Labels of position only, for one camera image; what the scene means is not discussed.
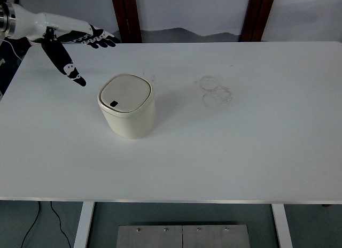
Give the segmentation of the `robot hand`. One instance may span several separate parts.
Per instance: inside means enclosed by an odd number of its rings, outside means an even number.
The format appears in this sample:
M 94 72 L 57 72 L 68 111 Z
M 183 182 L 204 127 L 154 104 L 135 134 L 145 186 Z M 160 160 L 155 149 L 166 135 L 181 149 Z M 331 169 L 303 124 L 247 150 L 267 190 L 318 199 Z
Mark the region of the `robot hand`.
M 66 43 L 89 45 L 94 49 L 115 47 L 120 40 L 113 34 L 85 21 L 51 13 L 31 13 L 17 4 L 9 6 L 8 26 L 12 39 L 27 38 L 39 43 L 56 69 L 81 86 L 86 85 L 69 53 Z

